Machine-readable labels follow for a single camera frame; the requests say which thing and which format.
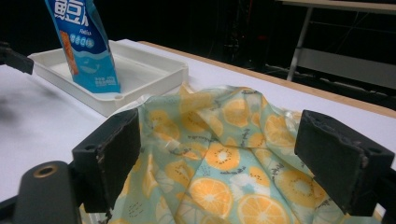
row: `blue package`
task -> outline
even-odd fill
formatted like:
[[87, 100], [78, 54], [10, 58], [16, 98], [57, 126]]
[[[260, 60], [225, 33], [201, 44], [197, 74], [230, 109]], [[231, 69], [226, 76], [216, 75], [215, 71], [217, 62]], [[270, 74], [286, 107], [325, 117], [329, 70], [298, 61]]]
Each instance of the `blue package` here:
[[73, 80], [93, 93], [120, 92], [104, 26], [92, 0], [45, 0]]

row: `wooden table edge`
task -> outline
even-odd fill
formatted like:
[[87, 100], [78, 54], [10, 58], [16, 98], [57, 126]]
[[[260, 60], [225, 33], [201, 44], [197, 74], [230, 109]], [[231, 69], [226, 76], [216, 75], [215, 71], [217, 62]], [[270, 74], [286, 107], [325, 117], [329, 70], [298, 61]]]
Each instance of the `wooden table edge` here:
[[304, 86], [304, 85], [301, 85], [301, 84], [298, 84], [298, 83], [295, 83], [295, 82], [287, 81], [286, 79], [281, 79], [281, 78], [277, 78], [277, 77], [271, 77], [271, 76], [265, 75], [263, 73], [250, 71], [250, 70], [247, 70], [245, 68], [237, 67], [237, 66], [230, 65], [230, 64], [227, 64], [227, 63], [221, 63], [221, 62], [214, 61], [214, 60], [211, 60], [211, 59], [207, 59], [207, 58], [204, 58], [204, 57], [201, 57], [201, 56], [197, 56], [197, 55], [193, 55], [193, 54], [190, 54], [190, 53], [187, 53], [187, 52], [183, 52], [183, 51], [180, 51], [180, 50], [177, 50], [177, 49], [170, 49], [168, 47], [160, 46], [160, 45], [153, 44], [153, 43], [150, 43], [150, 42], [147, 42], [147, 41], [138, 41], [138, 43], [143, 44], [143, 45], [147, 45], [147, 46], [150, 46], [150, 47], [154, 47], [156, 49], [162, 49], [162, 50], [165, 50], [165, 51], [168, 51], [168, 52], [171, 52], [171, 53], [175, 53], [175, 54], [178, 54], [178, 55], [181, 55], [181, 56], [184, 56], [184, 57], [188, 57], [188, 58], [203, 62], [203, 63], [209, 63], [209, 64], [212, 64], [212, 65], [215, 65], [215, 66], [218, 66], [218, 67], [222, 67], [222, 68], [225, 68], [225, 69], [237, 72], [237, 73], [241, 73], [241, 74], [250, 76], [250, 77], [255, 77], [255, 78], [258, 78], [258, 79], [261, 79], [261, 80], [264, 80], [264, 81], [268, 81], [268, 82], [271, 82], [271, 83], [274, 83], [274, 84], [277, 84], [277, 85], [280, 85], [280, 86], [284, 86], [284, 87], [287, 87], [287, 88], [290, 88], [290, 89], [293, 89], [293, 90], [296, 90], [296, 91], [301, 91], [301, 92], [305, 92], [305, 93], [308, 93], [308, 94], [311, 94], [311, 95], [315, 95], [317, 97], [321, 97], [321, 98], [324, 98], [324, 99], [327, 99], [327, 100], [331, 100], [331, 101], [334, 101], [334, 102], [337, 102], [337, 103], [340, 103], [340, 104], [343, 104], [343, 105], [354, 106], [354, 107], [357, 107], [359, 109], [367, 110], [367, 111], [370, 111], [370, 112], [373, 112], [373, 113], [376, 113], [376, 114], [379, 114], [379, 115], [383, 115], [383, 116], [387, 116], [387, 117], [396, 119], [396, 111], [391, 110], [391, 109], [386, 108], [386, 107], [383, 107], [383, 106], [380, 106], [380, 105], [373, 105], [373, 104], [370, 104], [370, 103], [366, 103], [366, 102], [363, 102], [363, 101], [359, 101], [359, 100], [356, 100], [356, 99], [352, 99], [352, 98], [349, 98], [349, 97], [338, 95], [338, 94], [335, 94], [335, 93], [332, 93], [332, 92], [323, 91], [323, 90], [315, 89], [315, 88], [312, 88], [312, 87], [307, 87], [307, 86]]

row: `dark background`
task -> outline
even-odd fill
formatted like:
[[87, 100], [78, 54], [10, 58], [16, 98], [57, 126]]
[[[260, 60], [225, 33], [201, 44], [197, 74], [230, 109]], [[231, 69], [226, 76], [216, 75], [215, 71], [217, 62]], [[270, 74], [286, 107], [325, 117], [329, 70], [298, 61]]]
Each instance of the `dark background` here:
[[[94, 3], [109, 39], [144, 40], [256, 71], [289, 67], [306, 12], [274, 0]], [[306, 47], [396, 64], [396, 16], [315, 9], [312, 19]], [[1, 0], [0, 41], [23, 55], [61, 46], [44, 0]]]

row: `patterned cloth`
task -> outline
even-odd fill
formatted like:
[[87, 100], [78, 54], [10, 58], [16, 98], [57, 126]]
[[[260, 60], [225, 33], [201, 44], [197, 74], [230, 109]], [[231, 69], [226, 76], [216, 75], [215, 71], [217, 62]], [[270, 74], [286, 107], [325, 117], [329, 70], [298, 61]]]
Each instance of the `patterned cloth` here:
[[249, 88], [152, 96], [109, 223], [379, 223], [345, 216], [294, 154], [300, 113]]

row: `snack bag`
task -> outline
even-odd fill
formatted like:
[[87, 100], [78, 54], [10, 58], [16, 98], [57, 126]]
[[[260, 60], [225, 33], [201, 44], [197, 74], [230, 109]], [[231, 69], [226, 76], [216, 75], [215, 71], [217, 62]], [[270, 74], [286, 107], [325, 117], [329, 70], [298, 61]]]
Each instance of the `snack bag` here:
[[120, 92], [104, 26], [92, 0], [45, 0], [73, 80], [93, 93]]

